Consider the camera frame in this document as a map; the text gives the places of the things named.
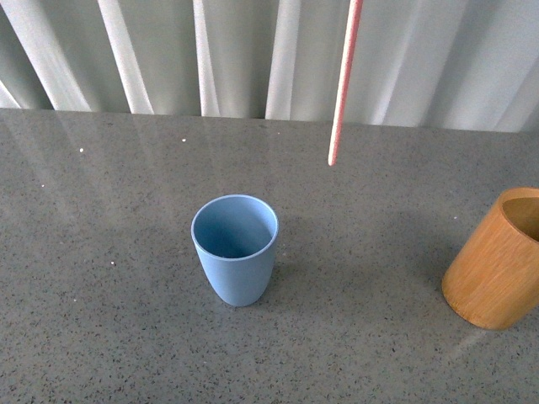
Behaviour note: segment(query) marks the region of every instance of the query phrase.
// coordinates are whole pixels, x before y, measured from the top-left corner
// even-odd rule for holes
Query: curtain
[[[0,107],[331,120],[348,0],[0,0]],[[344,119],[539,129],[539,0],[365,0]]]

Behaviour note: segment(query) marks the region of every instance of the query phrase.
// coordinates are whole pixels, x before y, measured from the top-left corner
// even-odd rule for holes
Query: stick
[[[362,5],[363,0],[350,0],[346,36],[344,37],[343,60],[340,65],[337,102],[335,104],[334,126],[331,130],[331,141],[329,143],[328,164],[330,166],[333,166],[337,161],[337,153],[339,151],[340,129],[343,125],[344,106],[346,104],[346,94],[350,82],[352,61],[354,60],[355,40],[357,39],[357,29],[360,26]]]

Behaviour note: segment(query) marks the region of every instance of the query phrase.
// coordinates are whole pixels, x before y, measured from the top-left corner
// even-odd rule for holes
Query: plastic cup
[[[278,232],[277,214],[253,196],[222,196],[197,212],[193,243],[211,287],[226,303],[248,306],[264,293]]]

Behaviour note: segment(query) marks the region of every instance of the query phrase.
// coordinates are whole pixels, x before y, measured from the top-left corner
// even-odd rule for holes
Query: quartz countertop
[[[537,402],[539,309],[461,319],[443,273],[539,134],[0,110],[0,402]],[[280,218],[255,304],[205,278],[196,211]]]

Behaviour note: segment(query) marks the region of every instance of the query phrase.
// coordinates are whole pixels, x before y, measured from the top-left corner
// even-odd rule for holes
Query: wooden cup
[[[478,327],[503,330],[539,304],[539,189],[504,191],[447,269],[451,308]]]

